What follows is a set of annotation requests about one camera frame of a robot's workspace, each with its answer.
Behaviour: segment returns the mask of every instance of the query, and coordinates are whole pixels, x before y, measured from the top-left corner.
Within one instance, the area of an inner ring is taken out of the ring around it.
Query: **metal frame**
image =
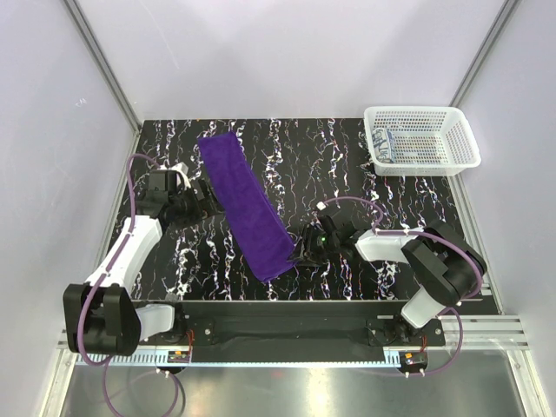
[[[85,44],[87,45],[93,59],[97,63],[99,70],[102,72],[103,77],[110,88],[110,91],[114,95],[114,98],[118,102],[123,114],[129,122],[129,125],[136,133],[136,137],[133,144],[133,149],[135,148],[137,141],[139,139],[139,132],[141,124],[137,118],[134,110],[129,104],[129,101],[122,91],[119,82],[116,80],[112,69],[106,60],[98,41],[96,40],[86,17],[83,14],[77,0],[63,0],[63,3],[68,9],[69,14],[74,20],[76,27],[79,29],[80,34],[83,37]],[[480,46],[476,56],[474,57],[467,73],[462,80],[458,90],[456,91],[453,100],[450,105],[453,107],[460,106],[465,95],[469,91],[473,80],[477,76],[480,68],[485,62],[487,56],[492,50],[494,44],[500,37],[504,27],[507,25],[511,19],[513,13],[517,10],[520,4],[520,0],[506,0],[502,5],[498,16],[494,19],[493,25],[486,34],[485,40]],[[467,192],[460,175],[456,177],[448,178],[450,187],[452,189],[453,197],[455,200],[458,213],[460,214],[461,224],[464,229],[467,240],[477,248],[483,255],[486,254],[482,240],[480,238],[480,233],[477,228],[477,223],[475,221],[473,210],[469,204]],[[118,189],[118,197],[115,199],[115,203],[112,207],[111,216],[109,218],[107,227],[104,232],[103,246],[100,248],[97,260],[104,257],[107,252],[108,245],[110,242],[111,231],[116,222],[116,216],[119,209],[120,202],[123,196],[123,188],[125,186],[125,171],[122,173],[122,178],[120,181],[120,187]],[[498,311],[503,313],[503,307],[500,303],[499,292],[493,280],[492,269],[491,274],[486,276],[485,286],[483,287],[482,293],[487,298],[491,298],[492,294]],[[210,309],[211,314],[238,314],[244,315],[247,309],[250,314],[253,314],[254,310],[261,311],[265,310],[267,313],[270,310],[274,310],[276,314],[282,315],[282,309],[286,309],[290,314],[292,312],[305,311],[306,314],[319,314],[319,310],[325,308],[330,314],[330,310],[339,311],[334,307],[335,302],[326,303],[311,303],[314,308],[308,308],[307,303],[302,301],[287,303],[287,307],[282,307],[281,302],[268,303],[267,301],[261,301],[265,303],[265,306],[259,304],[257,301],[242,301],[241,306],[233,302],[219,302],[210,301],[210,308],[206,306],[204,301],[189,301],[188,309],[192,309],[193,312],[203,315],[203,311],[208,313],[207,308]],[[389,309],[398,309],[396,305],[397,302],[379,301],[381,304],[381,311],[388,314]],[[465,303],[461,308],[461,313],[465,313],[469,305],[473,305],[474,302],[470,301]],[[341,310],[344,312],[341,315],[348,315],[349,312],[357,313],[359,310],[365,310],[366,314],[372,314],[369,310],[375,310],[378,307],[376,301],[352,301],[350,303],[342,303]],[[474,349],[474,350],[504,350],[507,352],[508,358],[511,363],[511,368],[513,371],[514,379],[518,386],[520,397],[524,408],[528,416],[545,416],[550,417],[552,414],[548,408],[546,397],[542,391],[542,386],[539,383],[539,378],[533,365],[531,358],[531,353],[528,350],[528,345],[526,343],[526,338],[523,333],[519,318],[516,316],[505,316],[505,315],[463,315],[462,316],[464,325],[464,343],[463,349]],[[447,347],[450,348],[454,344],[457,344],[459,338],[459,329],[457,321],[451,316],[444,316],[441,318],[442,326],[444,328],[445,337],[447,340]],[[152,346],[140,347],[143,349],[152,349]],[[392,355],[396,355],[396,349],[385,348],[385,356],[390,358]],[[58,417],[62,412],[63,402],[65,401],[65,395],[70,383],[71,375],[73,373],[74,366],[77,361],[76,354],[72,354],[66,347],[65,341],[61,341],[58,357],[56,361],[56,366],[53,371],[51,378],[51,383],[47,396],[45,397],[43,403],[43,409],[41,412],[42,417]]]
[[[131,107],[128,98],[123,92],[122,86],[114,75],[114,71],[110,67],[99,42],[96,40],[95,34],[91,29],[89,21],[85,17],[79,2],[77,2],[77,0],[62,0],[62,3],[76,25],[83,42],[87,46],[93,61],[95,61],[98,69],[100,70],[106,85],[112,93],[112,96],[118,103],[118,106],[120,106],[120,110],[128,121],[129,126],[133,129],[134,133],[139,133],[142,127],[142,121],[137,117],[137,114],[133,110],[133,107]]]

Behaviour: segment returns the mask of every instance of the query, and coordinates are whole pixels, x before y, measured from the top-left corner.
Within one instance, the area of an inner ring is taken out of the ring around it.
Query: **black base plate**
[[[405,348],[408,346],[421,347],[423,345],[423,336],[426,336],[428,346],[446,346],[444,330],[438,319],[432,319],[425,327],[419,330],[419,332],[410,337],[408,343],[404,343],[395,337],[387,335],[388,332],[385,332],[384,329],[388,327],[391,321],[392,319],[383,318],[367,320],[369,345],[374,347],[389,346],[392,348]]]

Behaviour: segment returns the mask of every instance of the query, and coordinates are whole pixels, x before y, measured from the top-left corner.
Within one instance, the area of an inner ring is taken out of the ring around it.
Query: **purple towel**
[[[243,156],[234,132],[199,139],[216,198],[255,277],[268,282],[292,268],[294,242]]]

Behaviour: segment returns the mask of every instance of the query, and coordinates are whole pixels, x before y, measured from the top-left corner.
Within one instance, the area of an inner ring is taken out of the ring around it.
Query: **metal floor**
[[[448,356],[431,352],[429,368]],[[109,393],[126,387],[144,367],[113,367]],[[111,417],[103,403],[101,368],[76,367],[62,416]],[[376,376],[364,369],[189,368],[178,376],[187,395],[171,414],[191,417],[464,417],[524,416],[507,357],[503,352],[464,351],[445,373],[412,378]],[[174,395],[173,384],[152,375],[114,398],[125,416],[162,415]]]

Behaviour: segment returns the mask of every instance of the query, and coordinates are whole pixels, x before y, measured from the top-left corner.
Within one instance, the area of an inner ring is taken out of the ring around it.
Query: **white wall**
[[[522,2],[462,109],[482,165],[464,174],[494,279],[556,410],[556,3]]]
[[[132,133],[60,1],[0,3],[0,415],[36,415]]]
[[[139,117],[450,103],[503,0],[80,0]]]

